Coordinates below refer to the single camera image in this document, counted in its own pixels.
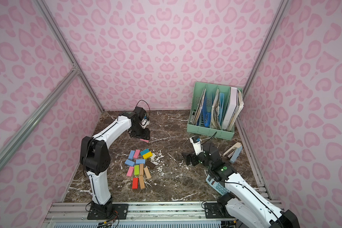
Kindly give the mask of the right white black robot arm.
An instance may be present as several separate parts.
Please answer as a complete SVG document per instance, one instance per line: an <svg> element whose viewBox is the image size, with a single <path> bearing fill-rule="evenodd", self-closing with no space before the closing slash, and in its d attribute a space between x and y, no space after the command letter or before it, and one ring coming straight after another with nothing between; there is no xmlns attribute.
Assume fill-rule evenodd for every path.
<svg viewBox="0 0 342 228"><path fill-rule="evenodd" d="M282 210L252 188L230 164L224 162L215 144L191 137L192 153L182 153L187 165L203 165L209 176L227 189L219 198L219 215L235 217L249 228L298 228L297 216Z"/></svg>

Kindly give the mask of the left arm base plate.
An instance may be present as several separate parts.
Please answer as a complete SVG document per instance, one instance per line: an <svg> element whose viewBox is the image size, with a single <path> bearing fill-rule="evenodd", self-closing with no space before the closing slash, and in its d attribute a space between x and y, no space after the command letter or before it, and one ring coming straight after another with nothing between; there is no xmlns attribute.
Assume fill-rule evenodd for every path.
<svg viewBox="0 0 342 228"><path fill-rule="evenodd" d="M110 203L98 205L91 202L87 220L113 220L114 218L124 220L127 217L128 208L128 204Z"/></svg>

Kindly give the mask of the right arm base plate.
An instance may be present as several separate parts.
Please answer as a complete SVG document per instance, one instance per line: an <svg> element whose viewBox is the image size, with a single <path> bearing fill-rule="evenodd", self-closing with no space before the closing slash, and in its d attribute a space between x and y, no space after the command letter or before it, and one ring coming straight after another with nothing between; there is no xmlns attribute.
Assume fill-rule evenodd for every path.
<svg viewBox="0 0 342 228"><path fill-rule="evenodd" d="M208 219L231 219L232 216L228 214L225 206L220 203L213 202L203 202L201 204L205 211L205 216Z"/></svg>

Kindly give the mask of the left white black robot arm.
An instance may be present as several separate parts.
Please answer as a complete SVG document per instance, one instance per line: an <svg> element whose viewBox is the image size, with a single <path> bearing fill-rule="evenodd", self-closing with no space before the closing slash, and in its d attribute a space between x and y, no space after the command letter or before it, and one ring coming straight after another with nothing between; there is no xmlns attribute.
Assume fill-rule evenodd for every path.
<svg viewBox="0 0 342 228"><path fill-rule="evenodd" d="M131 138L138 138L149 142L150 130L147 112L136 106L132 112L121 112L116 120L104 130L89 137L85 136L81 142L80 164L83 172L89 177L92 201L90 214L97 218L110 218L114 215L114 206L107 182L107 169L111 162L110 145L124 132Z"/></svg>

